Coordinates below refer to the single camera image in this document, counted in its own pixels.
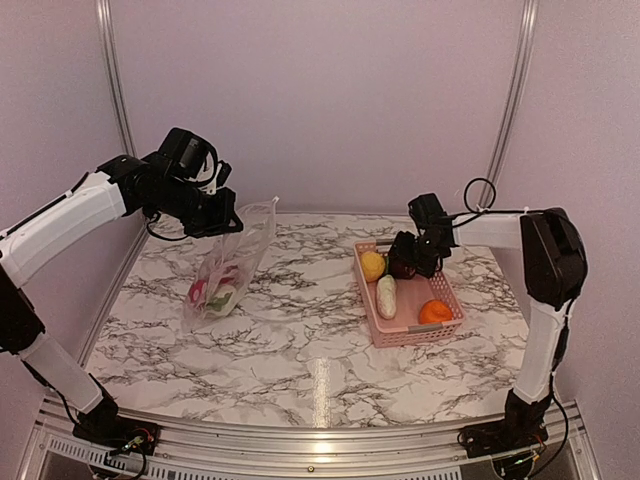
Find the dark maroon eggplant toy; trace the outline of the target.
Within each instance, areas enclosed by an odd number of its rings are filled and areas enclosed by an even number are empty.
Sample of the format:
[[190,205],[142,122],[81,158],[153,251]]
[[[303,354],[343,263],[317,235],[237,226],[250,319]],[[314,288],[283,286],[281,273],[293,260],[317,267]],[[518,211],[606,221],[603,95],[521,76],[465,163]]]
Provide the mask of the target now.
[[410,280],[416,274],[416,269],[408,262],[399,257],[389,258],[389,274],[395,279]]

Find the clear zip top bag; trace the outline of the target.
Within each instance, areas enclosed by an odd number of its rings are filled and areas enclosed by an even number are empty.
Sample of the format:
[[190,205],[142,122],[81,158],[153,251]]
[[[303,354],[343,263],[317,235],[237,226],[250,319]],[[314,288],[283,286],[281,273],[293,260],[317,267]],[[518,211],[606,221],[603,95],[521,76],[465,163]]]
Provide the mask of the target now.
[[278,197],[245,205],[241,232],[214,239],[183,302],[181,328],[193,332],[230,315],[275,238]]

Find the red apple toy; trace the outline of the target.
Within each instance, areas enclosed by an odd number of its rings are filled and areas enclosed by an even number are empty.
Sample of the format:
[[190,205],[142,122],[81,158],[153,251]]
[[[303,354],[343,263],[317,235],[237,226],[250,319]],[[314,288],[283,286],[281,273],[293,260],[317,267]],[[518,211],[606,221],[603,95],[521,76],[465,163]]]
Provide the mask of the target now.
[[234,265],[228,266],[225,268],[220,278],[220,283],[221,284],[232,283],[236,280],[238,275],[239,275],[239,269],[236,266]]

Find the yellow lemon toy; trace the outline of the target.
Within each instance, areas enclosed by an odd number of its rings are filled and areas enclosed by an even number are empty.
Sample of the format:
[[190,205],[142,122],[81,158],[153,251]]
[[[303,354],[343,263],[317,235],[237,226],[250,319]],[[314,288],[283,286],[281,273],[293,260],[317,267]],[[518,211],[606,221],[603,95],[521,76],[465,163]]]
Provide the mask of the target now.
[[365,251],[360,256],[360,265],[367,283],[378,281],[386,272],[386,258],[375,251]]

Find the orange tangerine toy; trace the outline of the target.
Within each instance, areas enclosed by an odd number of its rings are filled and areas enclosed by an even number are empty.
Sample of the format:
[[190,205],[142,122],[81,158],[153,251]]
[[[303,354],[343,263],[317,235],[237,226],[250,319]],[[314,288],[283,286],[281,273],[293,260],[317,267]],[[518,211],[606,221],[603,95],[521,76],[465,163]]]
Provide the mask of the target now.
[[420,325],[428,325],[449,322],[453,318],[453,311],[445,302],[433,299],[421,307],[418,321]]

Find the white radish with leaves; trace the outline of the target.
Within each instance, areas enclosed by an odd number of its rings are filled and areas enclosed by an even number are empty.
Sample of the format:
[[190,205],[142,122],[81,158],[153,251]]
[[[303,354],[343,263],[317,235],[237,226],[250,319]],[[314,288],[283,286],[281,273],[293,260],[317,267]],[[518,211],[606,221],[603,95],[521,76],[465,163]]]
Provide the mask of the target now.
[[231,284],[219,285],[205,304],[205,312],[214,317],[226,317],[236,306],[238,290]]

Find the dark red fuzzy fruit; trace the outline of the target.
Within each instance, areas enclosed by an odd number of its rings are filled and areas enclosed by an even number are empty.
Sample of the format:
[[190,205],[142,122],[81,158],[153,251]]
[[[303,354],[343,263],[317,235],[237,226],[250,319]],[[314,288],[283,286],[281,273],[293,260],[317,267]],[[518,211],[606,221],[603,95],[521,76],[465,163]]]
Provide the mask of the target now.
[[207,281],[203,279],[196,280],[190,287],[188,299],[192,305],[197,305],[201,297],[206,294]]

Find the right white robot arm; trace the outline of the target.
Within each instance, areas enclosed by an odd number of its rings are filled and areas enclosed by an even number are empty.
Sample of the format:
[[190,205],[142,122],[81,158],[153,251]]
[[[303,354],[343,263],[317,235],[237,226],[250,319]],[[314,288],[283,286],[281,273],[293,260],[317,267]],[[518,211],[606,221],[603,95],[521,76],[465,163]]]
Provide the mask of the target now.
[[400,232],[389,254],[389,269],[401,278],[432,278],[457,247],[481,246],[522,254],[529,296],[529,333],[511,396],[518,405],[546,404],[552,377],[562,361],[571,308],[588,273],[577,227],[560,207],[542,210],[482,210],[414,216],[417,234]]

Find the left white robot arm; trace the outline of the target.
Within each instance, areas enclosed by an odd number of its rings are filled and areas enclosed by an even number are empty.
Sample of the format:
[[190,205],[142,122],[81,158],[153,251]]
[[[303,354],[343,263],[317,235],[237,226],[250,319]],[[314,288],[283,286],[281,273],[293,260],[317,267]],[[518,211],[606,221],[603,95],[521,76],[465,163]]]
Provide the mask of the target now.
[[191,179],[157,153],[144,159],[121,155],[1,234],[1,347],[88,415],[86,426],[106,445],[125,438],[125,421],[112,412],[117,408],[99,384],[47,333],[22,289],[78,240],[138,210],[179,220],[192,238],[241,231],[235,194],[225,185],[230,173],[230,165],[216,161],[212,177]]

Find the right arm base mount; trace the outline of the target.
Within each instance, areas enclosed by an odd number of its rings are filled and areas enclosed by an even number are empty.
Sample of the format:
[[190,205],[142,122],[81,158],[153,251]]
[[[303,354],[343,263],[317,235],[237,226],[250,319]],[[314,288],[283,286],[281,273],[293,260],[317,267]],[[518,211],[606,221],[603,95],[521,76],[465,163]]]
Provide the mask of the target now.
[[457,436],[469,458],[494,455],[538,444],[548,439],[544,415],[550,398],[528,404],[513,392],[507,396],[500,420],[463,427]]

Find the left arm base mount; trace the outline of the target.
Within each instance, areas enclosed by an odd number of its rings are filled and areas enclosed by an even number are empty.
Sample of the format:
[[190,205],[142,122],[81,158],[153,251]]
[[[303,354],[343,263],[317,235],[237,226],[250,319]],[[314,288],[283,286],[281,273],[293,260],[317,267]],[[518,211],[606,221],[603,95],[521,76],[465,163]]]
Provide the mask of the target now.
[[75,437],[120,451],[140,437],[145,455],[154,453],[159,433],[156,423],[121,416],[115,400],[109,396],[104,396],[88,413],[78,411],[73,429]]

